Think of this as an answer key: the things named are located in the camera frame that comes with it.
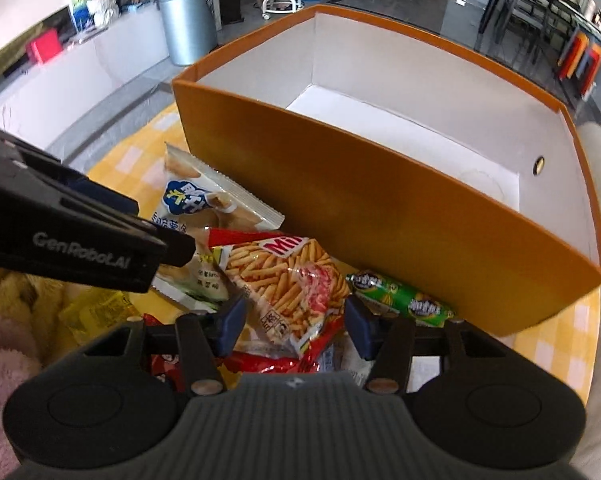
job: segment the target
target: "orange box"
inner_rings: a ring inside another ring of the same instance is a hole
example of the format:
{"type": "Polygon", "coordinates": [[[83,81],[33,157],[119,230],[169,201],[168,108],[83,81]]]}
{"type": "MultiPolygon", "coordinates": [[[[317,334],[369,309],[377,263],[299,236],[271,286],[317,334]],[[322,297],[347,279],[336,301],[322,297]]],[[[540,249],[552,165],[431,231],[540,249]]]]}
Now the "orange box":
{"type": "Polygon", "coordinates": [[[601,283],[601,215],[567,109],[472,50],[314,6],[173,86],[191,152],[285,231],[483,330],[535,325],[601,283]]]}

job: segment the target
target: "yellow fabric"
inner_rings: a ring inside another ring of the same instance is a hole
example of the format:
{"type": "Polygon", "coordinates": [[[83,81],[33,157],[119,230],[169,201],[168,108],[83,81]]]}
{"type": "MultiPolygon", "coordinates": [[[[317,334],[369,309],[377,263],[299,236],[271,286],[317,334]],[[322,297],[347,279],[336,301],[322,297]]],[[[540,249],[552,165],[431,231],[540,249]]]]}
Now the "yellow fabric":
{"type": "Polygon", "coordinates": [[[0,316],[31,332],[42,362],[54,346],[64,287],[50,278],[0,269],[0,316]]]}
{"type": "MultiPolygon", "coordinates": [[[[164,189],[165,142],[187,149],[176,105],[120,142],[89,173],[91,179],[138,201],[149,218],[164,189]]],[[[133,295],[142,312],[171,322],[180,311],[154,292],[133,295]]],[[[513,348],[577,391],[587,401],[598,340],[600,290],[590,293],[552,319],[514,336],[513,348]]]]}

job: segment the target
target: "gray floor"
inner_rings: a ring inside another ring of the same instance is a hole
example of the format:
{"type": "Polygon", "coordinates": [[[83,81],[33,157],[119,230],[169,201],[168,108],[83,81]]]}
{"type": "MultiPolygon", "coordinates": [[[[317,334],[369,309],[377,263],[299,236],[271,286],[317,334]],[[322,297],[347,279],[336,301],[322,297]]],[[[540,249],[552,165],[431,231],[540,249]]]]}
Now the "gray floor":
{"type": "MultiPolygon", "coordinates": [[[[553,76],[555,54],[544,48],[538,62],[527,56],[527,44],[521,31],[505,33],[501,44],[492,41],[496,18],[492,18],[485,34],[478,34],[483,9],[457,0],[323,0],[340,6],[373,12],[401,22],[424,28],[456,43],[492,57],[504,65],[568,102],[565,89],[553,76]]],[[[218,34],[220,44],[228,43],[263,25],[266,21],[253,4],[242,8],[244,21],[228,25],[218,34]]],[[[117,142],[145,126],[155,115],[174,101],[170,81],[183,70],[166,59],[114,92],[105,102],[73,124],[51,147],[50,152],[76,170],[86,173],[113,148],[117,142]]],[[[601,121],[595,106],[581,105],[572,110],[577,124],[601,121]]]]}

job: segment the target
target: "red snack packaging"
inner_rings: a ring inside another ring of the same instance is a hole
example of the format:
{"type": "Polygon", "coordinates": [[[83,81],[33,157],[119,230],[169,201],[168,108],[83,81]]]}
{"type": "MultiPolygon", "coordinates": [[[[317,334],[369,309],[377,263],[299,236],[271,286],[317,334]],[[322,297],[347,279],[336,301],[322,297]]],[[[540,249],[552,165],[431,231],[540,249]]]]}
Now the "red snack packaging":
{"type": "Polygon", "coordinates": [[[229,357],[223,359],[223,364],[234,373],[286,374],[298,367],[298,359],[294,357],[271,358],[234,351],[229,357]]]}
{"type": "MultiPolygon", "coordinates": [[[[158,319],[149,314],[143,314],[142,318],[147,326],[162,325],[158,319]]],[[[177,392],[184,392],[183,375],[180,371],[178,355],[152,355],[150,372],[158,380],[171,383],[177,392]]]]}

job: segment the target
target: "gray trash can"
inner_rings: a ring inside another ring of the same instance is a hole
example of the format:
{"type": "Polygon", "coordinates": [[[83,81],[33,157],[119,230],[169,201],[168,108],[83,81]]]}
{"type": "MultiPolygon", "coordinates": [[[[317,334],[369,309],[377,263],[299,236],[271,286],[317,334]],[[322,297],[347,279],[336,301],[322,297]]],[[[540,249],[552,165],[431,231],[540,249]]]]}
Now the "gray trash can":
{"type": "Polygon", "coordinates": [[[218,45],[212,0],[158,0],[172,62],[191,65],[218,45]]]}

